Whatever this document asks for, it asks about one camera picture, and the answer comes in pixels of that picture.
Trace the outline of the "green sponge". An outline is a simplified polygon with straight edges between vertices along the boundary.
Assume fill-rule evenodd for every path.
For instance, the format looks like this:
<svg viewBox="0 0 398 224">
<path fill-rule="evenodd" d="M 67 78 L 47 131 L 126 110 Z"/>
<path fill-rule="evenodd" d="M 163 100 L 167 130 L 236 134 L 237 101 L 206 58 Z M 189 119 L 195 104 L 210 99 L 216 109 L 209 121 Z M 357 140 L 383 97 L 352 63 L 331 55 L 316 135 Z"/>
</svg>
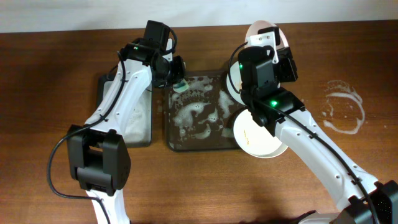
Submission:
<svg viewBox="0 0 398 224">
<path fill-rule="evenodd" d="M 183 93 L 189 89 L 189 84 L 186 79 L 182 79 L 180 82 L 173 85 L 173 90 L 176 93 Z"/>
</svg>

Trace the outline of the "pink-white plate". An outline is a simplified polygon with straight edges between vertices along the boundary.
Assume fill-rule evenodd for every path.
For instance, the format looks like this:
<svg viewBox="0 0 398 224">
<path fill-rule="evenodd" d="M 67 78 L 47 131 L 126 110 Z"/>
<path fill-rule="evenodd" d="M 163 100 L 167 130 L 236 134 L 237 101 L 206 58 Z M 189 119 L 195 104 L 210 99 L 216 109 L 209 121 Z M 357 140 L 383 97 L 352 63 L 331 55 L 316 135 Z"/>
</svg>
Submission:
<svg viewBox="0 0 398 224">
<path fill-rule="evenodd" d="M 247 40 L 252 35 L 257 35 L 258 30 L 272 26 L 275 26 L 275 24 L 268 21 L 259 20 L 254 22 L 249 26 L 246 32 L 245 40 Z M 289 46 L 287 38 L 281 29 L 279 29 L 279 35 L 280 35 L 280 43 L 277 44 L 277 50 Z"/>
</svg>

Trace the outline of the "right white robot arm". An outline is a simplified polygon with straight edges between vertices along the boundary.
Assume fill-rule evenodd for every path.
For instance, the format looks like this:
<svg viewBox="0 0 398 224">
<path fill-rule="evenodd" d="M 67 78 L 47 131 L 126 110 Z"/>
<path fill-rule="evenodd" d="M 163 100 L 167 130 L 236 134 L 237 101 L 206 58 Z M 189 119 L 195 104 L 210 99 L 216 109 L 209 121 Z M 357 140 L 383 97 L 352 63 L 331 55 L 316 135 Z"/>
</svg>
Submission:
<svg viewBox="0 0 398 224">
<path fill-rule="evenodd" d="M 338 213 L 310 211 L 295 223 L 397 223 L 397 182 L 380 183 L 352 161 L 318 126 L 305 105 L 280 82 L 297 69 L 288 47 L 247 47 L 238 54 L 241 98 L 253 120 L 287 145 L 315 174 Z"/>
</svg>

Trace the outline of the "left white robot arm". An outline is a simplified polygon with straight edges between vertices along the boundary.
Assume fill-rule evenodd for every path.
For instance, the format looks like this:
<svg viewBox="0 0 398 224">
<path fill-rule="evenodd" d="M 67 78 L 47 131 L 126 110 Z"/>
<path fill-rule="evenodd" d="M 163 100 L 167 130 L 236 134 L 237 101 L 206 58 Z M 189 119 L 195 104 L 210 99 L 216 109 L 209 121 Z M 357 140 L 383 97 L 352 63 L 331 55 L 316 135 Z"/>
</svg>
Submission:
<svg viewBox="0 0 398 224">
<path fill-rule="evenodd" d="M 118 54 L 118 70 L 96 111 L 83 126 L 68 131 L 71 177 L 93 203 L 98 223 L 129 223 L 123 188 L 131 170 L 124 140 L 129 119 L 148 87 L 163 88 L 183 80 L 185 64 L 173 56 L 176 43 L 142 41 Z"/>
</svg>

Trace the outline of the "centre black dish tray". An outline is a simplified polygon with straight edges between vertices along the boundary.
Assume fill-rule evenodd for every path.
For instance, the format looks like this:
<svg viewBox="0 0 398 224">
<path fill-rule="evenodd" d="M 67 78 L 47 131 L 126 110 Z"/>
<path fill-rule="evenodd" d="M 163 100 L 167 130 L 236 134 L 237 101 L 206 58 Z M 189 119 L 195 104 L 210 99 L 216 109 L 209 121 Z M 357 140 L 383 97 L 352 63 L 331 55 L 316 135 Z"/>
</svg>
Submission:
<svg viewBox="0 0 398 224">
<path fill-rule="evenodd" d="M 243 105 L 229 94 L 222 70 L 188 72 L 188 89 L 165 90 L 165 138 L 174 152 L 238 149 L 233 123 Z"/>
</svg>

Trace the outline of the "left black soapy tray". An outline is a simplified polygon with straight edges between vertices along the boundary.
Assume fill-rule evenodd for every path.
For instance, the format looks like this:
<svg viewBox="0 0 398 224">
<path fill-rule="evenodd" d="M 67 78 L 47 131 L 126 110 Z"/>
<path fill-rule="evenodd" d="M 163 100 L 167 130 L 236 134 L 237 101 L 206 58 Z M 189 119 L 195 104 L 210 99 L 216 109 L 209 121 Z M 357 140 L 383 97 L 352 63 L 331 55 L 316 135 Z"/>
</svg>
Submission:
<svg viewBox="0 0 398 224">
<path fill-rule="evenodd" d="M 96 107 L 100 105 L 103 97 L 110 89 L 114 75 L 101 75 L 98 79 L 96 91 Z M 152 141 L 152 86 L 140 96 L 135 108 L 129 116 L 127 128 L 124 135 L 126 146 L 147 147 Z"/>
</svg>

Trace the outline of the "front white dirty plate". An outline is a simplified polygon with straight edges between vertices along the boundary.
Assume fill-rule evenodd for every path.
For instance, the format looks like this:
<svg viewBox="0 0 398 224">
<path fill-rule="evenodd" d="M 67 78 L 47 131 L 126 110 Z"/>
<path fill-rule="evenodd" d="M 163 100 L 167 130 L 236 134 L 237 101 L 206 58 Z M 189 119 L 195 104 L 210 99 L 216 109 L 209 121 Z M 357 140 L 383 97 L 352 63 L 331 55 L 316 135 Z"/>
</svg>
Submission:
<svg viewBox="0 0 398 224">
<path fill-rule="evenodd" d="M 233 134 L 238 146 L 251 156 L 261 159 L 277 157 L 287 150 L 287 146 L 272 136 L 265 127 L 260 127 L 248 109 L 237 115 L 233 124 Z"/>
</svg>

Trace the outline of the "rear white plate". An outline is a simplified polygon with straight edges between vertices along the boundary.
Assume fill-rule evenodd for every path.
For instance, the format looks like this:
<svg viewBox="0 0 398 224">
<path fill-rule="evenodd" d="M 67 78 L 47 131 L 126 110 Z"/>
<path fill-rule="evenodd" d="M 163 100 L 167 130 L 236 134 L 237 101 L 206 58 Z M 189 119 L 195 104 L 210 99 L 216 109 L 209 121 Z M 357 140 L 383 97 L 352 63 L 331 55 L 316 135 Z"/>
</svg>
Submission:
<svg viewBox="0 0 398 224">
<path fill-rule="evenodd" d="M 229 94 L 232 98 L 238 103 L 244 105 L 244 102 L 241 99 L 241 95 L 236 92 L 236 90 L 241 89 L 242 80 L 238 62 L 235 62 L 230 69 L 231 74 L 228 74 L 226 77 L 226 86 Z"/>
</svg>

